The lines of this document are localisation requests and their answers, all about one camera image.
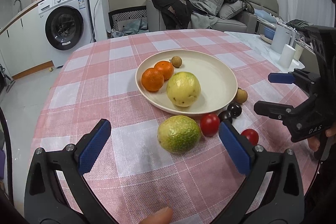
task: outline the small brown fruit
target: small brown fruit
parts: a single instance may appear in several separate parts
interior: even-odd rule
[[[174,56],[170,62],[173,64],[175,68],[179,68],[182,65],[182,59],[179,56]]]
[[[247,92],[245,90],[238,89],[234,101],[236,101],[239,104],[243,104],[244,102],[246,102]]]

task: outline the pink and white tablecloth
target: pink and white tablecloth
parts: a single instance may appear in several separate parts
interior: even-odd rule
[[[204,138],[192,151],[171,155],[157,142],[157,128],[171,115],[152,106],[137,90],[135,72],[149,56],[188,49],[216,56],[235,73],[249,94],[233,125],[254,128],[268,151],[293,148],[307,190],[316,162],[305,141],[292,143],[280,121],[258,116],[258,100],[297,106],[306,99],[295,85],[270,84],[279,70],[235,38],[214,30],[173,30],[113,38],[73,53],[50,89],[38,118],[32,152],[61,150],[76,144],[101,119],[111,122],[111,137],[90,173],[84,175],[95,195],[117,221],[138,224],[162,207],[174,210],[177,223],[210,223],[244,180],[218,135]],[[79,210],[62,174],[70,205]],[[258,206],[263,188],[252,208]]]

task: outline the fruit on floor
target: fruit on floor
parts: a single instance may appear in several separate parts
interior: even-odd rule
[[[228,110],[225,110],[225,111],[219,113],[218,118],[219,118],[220,122],[223,122],[223,121],[226,121],[226,120],[228,120],[230,123],[233,122],[232,117],[231,117],[231,113]]]
[[[244,102],[246,102],[247,92],[245,90],[238,89],[234,101],[236,101],[239,104],[243,104]]]
[[[227,106],[227,110],[231,113],[232,118],[238,118],[242,113],[242,107],[237,102],[230,103]]]
[[[162,73],[165,80],[168,80],[174,73],[174,66],[168,61],[157,62],[154,68]]]
[[[220,123],[221,121],[216,114],[206,114],[202,117],[199,126],[203,135],[210,137],[218,132]]]
[[[182,66],[182,59],[179,56],[174,56],[170,62],[173,64],[175,68],[179,68]]]
[[[201,94],[201,85],[190,72],[174,74],[167,83],[167,96],[176,106],[191,106]]]
[[[154,68],[149,68],[141,76],[141,84],[148,91],[158,91],[165,81],[161,72]]]
[[[172,116],[160,124],[157,140],[170,153],[185,153],[193,149],[202,136],[198,124],[187,116]]]
[[[259,142],[259,135],[254,129],[245,129],[241,135],[245,136],[253,146],[256,146]]]

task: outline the front-loading washing machine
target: front-loading washing machine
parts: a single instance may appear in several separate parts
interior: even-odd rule
[[[43,0],[38,11],[55,67],[63,66],[75,50],[94,41],[89,0]]]

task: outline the wooden baseboard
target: wooden baseboard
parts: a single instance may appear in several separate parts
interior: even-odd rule
[[[33,74],[35,72],[38,72],[40,70],[47,69],[47,68],[50,68],[50,67],[53,67],[53,66],[54,66],[53,62],[49,61],[49,62],[43,63],[41,65],[38,65],[36,67],[30,68],[28,70],[25,70],[23,72],[20,72],[20,73],[18,73],[16,75],[12,76],[12,78],[14,80],[17,80],[17,79],[20,79],[20,78],[25,77],[27,75]]]

